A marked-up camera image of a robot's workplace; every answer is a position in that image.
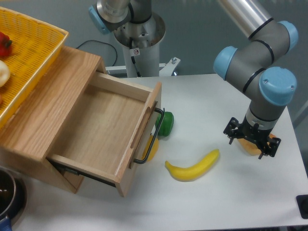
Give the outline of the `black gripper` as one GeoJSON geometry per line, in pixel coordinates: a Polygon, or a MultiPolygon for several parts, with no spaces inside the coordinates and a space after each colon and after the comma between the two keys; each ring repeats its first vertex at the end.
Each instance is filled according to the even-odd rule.
{"type": "Polygon", "coordinates": [[[229,144],[234,139],[243,138],[250,143],[255,144],[261,151],[258,159],[264,156],[274,157],[281,143],[277,137],[270,138],[270,132],[273,129],[273,121],[264,121],[254,115],[245,115],[242,124],[232,117],[225,127],[223,133],[229,138],[229,144]]]}

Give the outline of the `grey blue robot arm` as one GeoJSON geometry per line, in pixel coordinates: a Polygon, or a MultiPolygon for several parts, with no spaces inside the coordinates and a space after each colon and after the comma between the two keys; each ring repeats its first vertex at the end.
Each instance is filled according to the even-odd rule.
{"type": "MultiPolygon", "coordinates": [[[[219,5],[250,41],[243,49],[224,48],[213,64],[215,73],[251,101],[243,121],[232,118],[224,134],[273,157],[281,140],[270,132],[297,88],[294,74],[273,64],[297,44],[298,31],[287,21],[276,22],[256,0],[221,0],[219,5]]],[[[159,43],[166,28],[149,0],[99,0],[89,15],[101,33],[113,33],[122,45],[128,77],[160,74],[159,43]]]]}

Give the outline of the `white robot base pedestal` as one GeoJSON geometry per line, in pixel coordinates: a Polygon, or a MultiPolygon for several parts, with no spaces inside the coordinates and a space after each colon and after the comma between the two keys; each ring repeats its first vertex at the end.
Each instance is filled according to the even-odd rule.
{"type": "Polygon", "coordinates": [[[166,34],[163,19],[152,13],[148,21],[140,24],[128,22],[114,31],[122,46],[126,74],[133,77],[168,77],[174,74],[180,59],[173,57],[160,65],[160,43],[166,34]]]}

